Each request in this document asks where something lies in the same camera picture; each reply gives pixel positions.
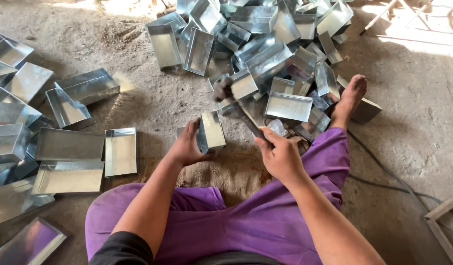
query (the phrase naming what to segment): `hammer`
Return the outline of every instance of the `hammer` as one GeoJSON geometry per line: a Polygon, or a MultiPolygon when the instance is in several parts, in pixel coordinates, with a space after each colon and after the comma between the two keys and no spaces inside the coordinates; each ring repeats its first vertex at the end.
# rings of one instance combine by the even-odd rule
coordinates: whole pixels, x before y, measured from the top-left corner
{"type": "Polygon", "coordinates": [[[246,124],[246,126],[251,130],[254,137],[259,137],[269,143],[271,148],[274,148],[274,144],[272,144],[268,139],[265,138],[264,132],[259,129],[258,124],[254,121],[253,117],[244,109],[244,107],[240,104],[240,102],[236,101],[233,98],[233,92],[231,90],[231,85],[233,81],[231,77],[224,77],[215,81],[213,84],[213,99],[215,101],[222,101],[227,99],[231,101],[231,106],[233,111],[241,118],[241,120],[246,124]]]}

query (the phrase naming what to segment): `purple pants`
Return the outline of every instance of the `purple pants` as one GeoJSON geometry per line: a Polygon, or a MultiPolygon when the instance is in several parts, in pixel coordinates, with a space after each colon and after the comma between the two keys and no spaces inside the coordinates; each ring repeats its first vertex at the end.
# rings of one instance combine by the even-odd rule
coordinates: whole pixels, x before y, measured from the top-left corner
{"type": "MultiPolygon", "coordinates": [[[[302,156],[306,172],[338,209],[349,171],[346,131],[330,128],[302,156]]],[[[125,184],[101,194],[86,215],[88,259],[102,246],[143,187],[125,184]]],[[[218,188],[176,188],[156,264],[187,265],[213,254],[251,251],[285,264],[321,264],[292,194],[277,179],[226,208],[218,188]]]]}

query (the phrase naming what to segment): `hammer head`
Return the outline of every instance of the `hammer head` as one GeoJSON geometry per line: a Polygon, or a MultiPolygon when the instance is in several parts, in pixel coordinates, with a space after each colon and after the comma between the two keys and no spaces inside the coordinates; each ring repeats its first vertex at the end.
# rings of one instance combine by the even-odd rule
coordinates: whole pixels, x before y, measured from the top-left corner
{"type": "Polygon", "coordinates": [[[231,77],[224,77],[215,81],[215,83],[213,83],[213,99],[215,101],[222,101],[224,99],[232,98],[232,84],[233,81],[231,80],[231,77]]]}

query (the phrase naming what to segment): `person's left hand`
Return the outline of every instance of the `person's left hand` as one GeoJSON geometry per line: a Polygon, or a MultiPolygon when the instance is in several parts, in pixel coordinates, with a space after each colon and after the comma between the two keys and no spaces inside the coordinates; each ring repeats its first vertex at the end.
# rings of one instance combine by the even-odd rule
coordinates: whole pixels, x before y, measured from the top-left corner
{"type": "Polygon", "coordinates": [[[195,139],[199,123],[200,118],[194,118],[193,120],[188,121],[184,131],[166,154],[167,157],[170,157],[176,162],[180,162],[183,167],[209,160],[217,156],[216,153],[203,154],[199,151],[195,139]]]}

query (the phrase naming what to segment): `concrete floor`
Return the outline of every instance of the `concrete floor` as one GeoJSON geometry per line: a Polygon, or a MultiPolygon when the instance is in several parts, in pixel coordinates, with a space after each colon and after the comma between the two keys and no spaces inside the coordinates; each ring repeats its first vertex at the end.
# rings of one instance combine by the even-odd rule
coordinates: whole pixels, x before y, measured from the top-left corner
{"type": "MultiPolygon", "coordinates": [[[[151,1],[41,2],[0,0],[0,32],[41,52],[46,58],[44,66],[62,78],[104,67],[123,83],[120,95],[88,107],[98,123],[84,131],[135,126],[142,132],[141,164],[145,165],[148,159],[159,159],[167,152],[176,127],[202,111],[215,109],[203,77],[159,71],[143,29],[143,23],[156,14],[150,11],[155,9],[149,7],[151,1]],[[29,35],[36,39],[26,40],[29,35]]],[[[421,6],[416,0],[407,2],[421,6]]],[[[351,122],[349,129],[414,190],[441,200],[450,198],[453,0],[434,0],[426,14],[431,31],[417,19],[410,29],[404,28],[402,23],[411,14],[397,8],[392,11],[391,21],[386,16],[362,37],[359,32],[384,7],[366,0],[356,0],[351,6],[355,16],[346,32],[349,39],[338,48],[350,60],[341,62],[334,70],[348,80],[354,74],[366,75],[369,79],[366,98],[379,104],[383,111],[366,125],[351,122]]],[[[52,116],[47,103],[41,111],[52,116]]],[[[235,153],[249,150],[261,166],[260,153],[246,127],[225,117],[222,122],[228,139],[225,154],[233,158],[233,163],[240,163],[234,160],[235,153]]],[[[349,140],[349,149],[351,173],[398,186],[353,139],[349,140]]],[[[260,188],[259,181],[251,183],[245,194],[260,188]]],[[[95,197],[56,196],[56,202],[39,213],[71,233],[46,264],[88,262],[84,220],[95,197]]],[[[424,223],[424,212],[409,195],[348,179],[343,197],[343,214],[388,264],[451,264],[424,223]]],[[[436,206],[429,200],[423,201],[428,208],[436,206]]],[[[0,243],[34,216],[0,225],[0,243]]],[[[453,227],[450,218],[443,221],[453,227]]]]}

